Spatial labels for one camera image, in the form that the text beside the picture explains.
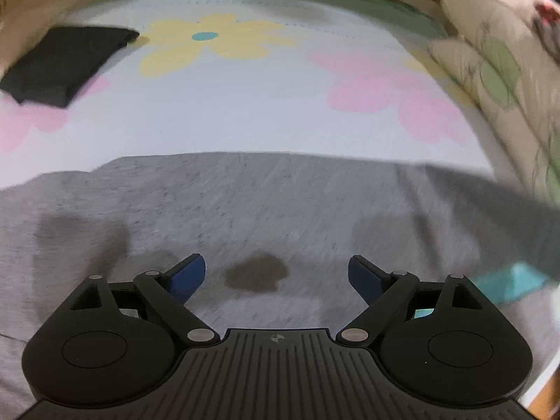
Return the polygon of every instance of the crosshair symbol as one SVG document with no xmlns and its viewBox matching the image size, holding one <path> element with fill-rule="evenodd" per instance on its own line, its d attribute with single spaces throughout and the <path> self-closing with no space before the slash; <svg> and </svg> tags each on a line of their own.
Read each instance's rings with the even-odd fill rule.
<svg viewBox="0 0 560 420">
<path fill-rule="evenodd" d="M 279 335 L 278 333 L 276 333 L 276 335 L 272 335 L 271 337 L 271 341 L 274 341 L 275 343 L 281 343 L 285 339 L 286 337 L 284 335 Z"/>
</svg>

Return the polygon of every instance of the white floral sheet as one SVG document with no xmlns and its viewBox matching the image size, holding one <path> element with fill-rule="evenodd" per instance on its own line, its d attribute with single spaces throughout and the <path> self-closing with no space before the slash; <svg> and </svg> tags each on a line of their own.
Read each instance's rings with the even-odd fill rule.
<svg viewBox="0 0 560 420">
<path fill-rule="evenodd" d="M 0 187 L 133 155 L 293 152 L 514 181 L 478 109 L 429 59 L 432 20 L 384 0 L 99 0 L 132 27 L 68 109 L 0 99 Z"/>
</svg>

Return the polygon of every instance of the beige pillow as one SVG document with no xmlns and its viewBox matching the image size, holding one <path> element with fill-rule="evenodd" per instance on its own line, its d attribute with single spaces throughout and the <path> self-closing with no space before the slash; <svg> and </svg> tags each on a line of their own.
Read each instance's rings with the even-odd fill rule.
<svg viewBox="0 0 560 420">
<path fill-rule="evenodd" d="M 429 51 L 480 105 L 527 189 L 560 205 L 557 171 L 495 68 L 463 41 L 432 41 Z"/>
<path fill-rule="evenodd" d="M 442 0 L 461 35 L 498 71 L 560 171 L 560 68 L 540 40 L 497 0 Z"/>
</svg>

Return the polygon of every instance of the silver rivet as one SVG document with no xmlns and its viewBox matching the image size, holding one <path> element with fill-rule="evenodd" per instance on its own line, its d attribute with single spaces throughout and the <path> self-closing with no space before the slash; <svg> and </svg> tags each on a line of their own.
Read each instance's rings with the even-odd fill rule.
<svg viewBox="0 0 560 420">
<path fill-rule="evenodd" d="M 205 343 L 206 341 L 214 339 L 214 332 L 207 328 L 195 328 L 187 333 L 187 338 L 195 343 Z"/>
<path fill-rule="evenodd" d="M 361 328 L 347 328 L 341 333 L 342 338 L 346 341 L 351 341 L 353 343 L 359 343 L 360 341 L 365 341 L 368 338 L 368 333 Z"/>
</svg>

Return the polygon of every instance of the black folded cloth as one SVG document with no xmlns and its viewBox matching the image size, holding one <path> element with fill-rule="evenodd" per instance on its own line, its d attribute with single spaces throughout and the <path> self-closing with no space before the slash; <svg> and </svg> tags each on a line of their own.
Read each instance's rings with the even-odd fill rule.
<svg viewBox="0 0 560 420">
<path fill-rule="evenodd" d="M 53 27 L 8 69 L 0 89 L 25 100 L 66 107 L 117 50 L 139 33 L 113 27 Z"/>
</svg>

